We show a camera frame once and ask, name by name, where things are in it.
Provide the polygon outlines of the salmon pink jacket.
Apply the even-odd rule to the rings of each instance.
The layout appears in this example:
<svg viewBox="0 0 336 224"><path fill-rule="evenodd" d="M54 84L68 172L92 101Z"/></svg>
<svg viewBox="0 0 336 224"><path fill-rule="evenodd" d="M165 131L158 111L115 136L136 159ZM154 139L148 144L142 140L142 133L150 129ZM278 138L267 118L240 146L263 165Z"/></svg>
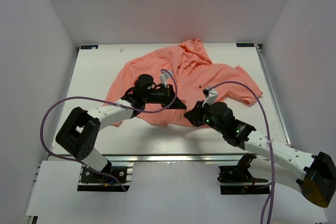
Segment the salmon pink jacket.
<svg viewBox="0 0 336 224"><path fill-rule="evenodd" d="M111 85L106 100L116 102L141 74L149 74L160 82L160 70L171 70L177 84L177 97L191 110L204 99L203 89L217 85L218 101L232 98L247 105L256 102L263 92L241 67L213 63L200 39L193 38L155 50L127 62Z"/></svg>

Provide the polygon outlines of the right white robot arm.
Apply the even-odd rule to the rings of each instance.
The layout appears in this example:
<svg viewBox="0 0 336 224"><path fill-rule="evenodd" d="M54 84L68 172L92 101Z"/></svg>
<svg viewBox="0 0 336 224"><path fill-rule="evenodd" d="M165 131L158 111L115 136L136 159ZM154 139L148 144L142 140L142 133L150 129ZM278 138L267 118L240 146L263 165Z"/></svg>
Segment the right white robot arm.
<svg viewBox="0 0 336 224"><path fill-rule="evenodd" d="M236 119L224 102L204 105L200 101L184 117L195 127L209 126L234 147L274 161L277 183L297 190L316 206L329 206L335 193L335 164L328 154L313 155L283 143L268 143L253 126Z"/></svg>

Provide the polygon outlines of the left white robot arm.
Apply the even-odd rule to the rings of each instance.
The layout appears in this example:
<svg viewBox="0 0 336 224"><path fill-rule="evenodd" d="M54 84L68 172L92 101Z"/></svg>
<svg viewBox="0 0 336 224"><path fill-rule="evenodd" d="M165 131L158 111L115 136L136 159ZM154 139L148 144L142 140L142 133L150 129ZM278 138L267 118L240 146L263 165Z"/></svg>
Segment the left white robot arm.
<svg viewBox="0 0 336 224"><path fill-rule="evenodd" d="M177 83L167 82L172 78L173 72L163 69L161 82L155 84L151 75L142 74L117 102L106 102L93 110L74 108L58 131L56 142L76 161L93 169L93 176L98 181L108 180L111 163L94 147L99 131L141 113L149 114L145 108L147 104L159 104L161 108L157 112L185 110L186 105L177 97Z"/></svg>

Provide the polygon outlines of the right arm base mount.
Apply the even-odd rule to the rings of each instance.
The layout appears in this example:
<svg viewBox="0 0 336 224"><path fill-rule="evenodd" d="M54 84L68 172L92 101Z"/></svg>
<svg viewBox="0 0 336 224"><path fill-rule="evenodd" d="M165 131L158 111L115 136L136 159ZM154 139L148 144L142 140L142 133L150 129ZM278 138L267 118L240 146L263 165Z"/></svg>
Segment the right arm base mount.
<svg viewBox="0 0 336 224"><path fill-rule="evenodd" d="M218 167L217 181L221 195L266 195L270 193L267 179L253 177L249 169L256 155L244 154L236 165Z"/></svg>

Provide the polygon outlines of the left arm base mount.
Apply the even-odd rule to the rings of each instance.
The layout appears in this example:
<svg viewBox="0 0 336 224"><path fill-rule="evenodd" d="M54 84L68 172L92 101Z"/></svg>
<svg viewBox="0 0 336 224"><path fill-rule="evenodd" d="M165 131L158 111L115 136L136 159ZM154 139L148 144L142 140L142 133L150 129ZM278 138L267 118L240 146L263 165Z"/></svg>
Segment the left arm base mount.
<svg viewBox="0 0 336 224"><path fill-rule="evenodd" d="M88 166L82 165L77 191L125 193L132 181L134 163L112 162L110 176L94 173Z"/></svg>

